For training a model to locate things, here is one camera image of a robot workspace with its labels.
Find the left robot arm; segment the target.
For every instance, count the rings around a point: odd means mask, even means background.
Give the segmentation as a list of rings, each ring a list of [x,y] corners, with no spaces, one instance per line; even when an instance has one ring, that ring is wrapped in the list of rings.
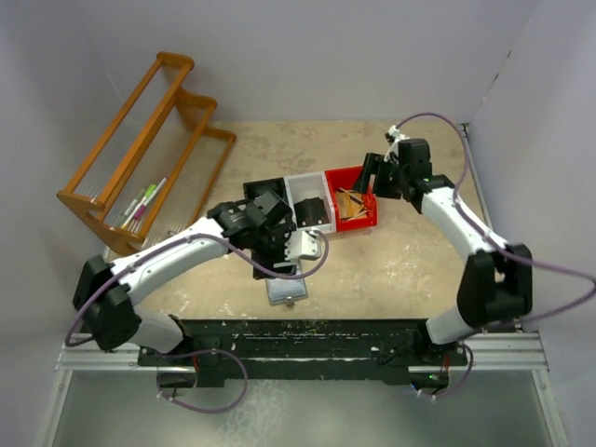
[[[144,298],[207,261],[249,250],[267,267],[280,262],[295,229],[291,207],[273,191],[253,200],[223,202],[181,233],[106,263],[85,262],[74,296],[77,316],[104,350],[125,343],[149,347],[171,365],[191,356],[191,342],[175,317],[142,311]]]

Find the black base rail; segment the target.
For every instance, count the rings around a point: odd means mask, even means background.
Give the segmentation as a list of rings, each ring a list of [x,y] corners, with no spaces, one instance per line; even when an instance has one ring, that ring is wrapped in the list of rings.
[[[228,379],[379,381],[407,385],[413,367],[445,385],[450,366],[467,365],[463,348],[434,345],[415,319],[186,319],[186,338],[169,356],[142,347],[138,361],[184,375],[196,385]]]

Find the green marker pen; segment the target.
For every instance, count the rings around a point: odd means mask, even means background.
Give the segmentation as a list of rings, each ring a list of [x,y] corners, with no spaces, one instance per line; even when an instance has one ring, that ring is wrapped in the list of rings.
[[[141,190],[141,192],[137,196],[135,196],[135,198],[131,201],[129,206],[124,211],[123,216],[118,221],[118,225],[120,227],[125,227],[128,224],[129,219],[132,217],[137,206],[140,205],[142,200],[146,198],[150,193],[152,193],[155,190],[155,188],[156,186],[153,183],[151,183],[144,190]]]

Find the red plastic bin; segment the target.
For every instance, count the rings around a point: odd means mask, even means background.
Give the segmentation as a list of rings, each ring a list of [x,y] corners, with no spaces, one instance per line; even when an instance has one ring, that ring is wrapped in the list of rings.
[[[324,172],[332,197],[337,233],[377,226],[377,201],[371,187],[366,193],[359,193],[353,188],[361,171],[362,167],[355,166]]]

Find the black cards in white bin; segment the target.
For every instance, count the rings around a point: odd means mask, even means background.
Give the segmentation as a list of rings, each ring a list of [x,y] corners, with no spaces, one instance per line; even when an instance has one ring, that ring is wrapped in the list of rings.
[[[306,198],[294,204],[298,227],[328,224],[330,222],[325,203],[320,197]]]

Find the grey card holder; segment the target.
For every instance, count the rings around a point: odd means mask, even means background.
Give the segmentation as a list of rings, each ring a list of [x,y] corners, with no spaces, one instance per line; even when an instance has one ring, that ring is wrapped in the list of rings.
[[[270,278],[265,281],[268,302],[271,306],[292,307],[296,302],[308,297],[303,279]]]

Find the white plastic bin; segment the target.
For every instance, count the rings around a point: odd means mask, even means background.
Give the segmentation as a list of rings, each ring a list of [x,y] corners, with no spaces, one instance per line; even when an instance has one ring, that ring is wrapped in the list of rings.
[[[336,231],[331,190],[323,171],[283,178],[293,220],[301,229],[317,228],[324,234]]]

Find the gold cards in red bin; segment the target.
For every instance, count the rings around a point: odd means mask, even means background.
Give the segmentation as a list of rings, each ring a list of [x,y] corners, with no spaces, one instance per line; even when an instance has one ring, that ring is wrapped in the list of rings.
[[[371,217],[374,211],[372,198],[353,190],[339,188],[335,199],[341,222],[365,219]]]

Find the black plastic bin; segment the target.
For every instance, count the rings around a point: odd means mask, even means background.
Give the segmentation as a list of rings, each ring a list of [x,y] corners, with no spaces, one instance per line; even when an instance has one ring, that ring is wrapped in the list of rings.
[[[243,193],[246,199],[255,199],[267,191],[273,191],[284,201],[287,200],[285,182],[282,177],[243,183]]]

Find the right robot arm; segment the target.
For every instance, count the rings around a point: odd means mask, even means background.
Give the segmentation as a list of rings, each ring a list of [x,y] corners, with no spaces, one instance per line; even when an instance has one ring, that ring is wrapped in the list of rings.
[[[465,263],[455,304],[425,323],[425,335],[414,341],[414,354],[435,364],[447,344],[484,325],[512,321],[533,306],[532,267],[509,255],[530,257],[523,245],[511,245],[490,228],[455,192],[454,183],[432,172],[429,144],[400,132],[387,133],[383,155],[369,153],[353,188],[367,188],[378,198],[403,199],[434,223]]]

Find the orange wooden rack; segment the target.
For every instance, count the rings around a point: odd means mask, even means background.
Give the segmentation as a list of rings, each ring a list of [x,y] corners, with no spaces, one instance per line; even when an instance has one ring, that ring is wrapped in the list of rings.
[[[113,255],[130,255],[193,223],[204,210],[237,136],[212,123],[218,103],[188,90],[189,56],[161,51],[58,192]],[[118,221],[151,183],[167,181],[142,218]]]

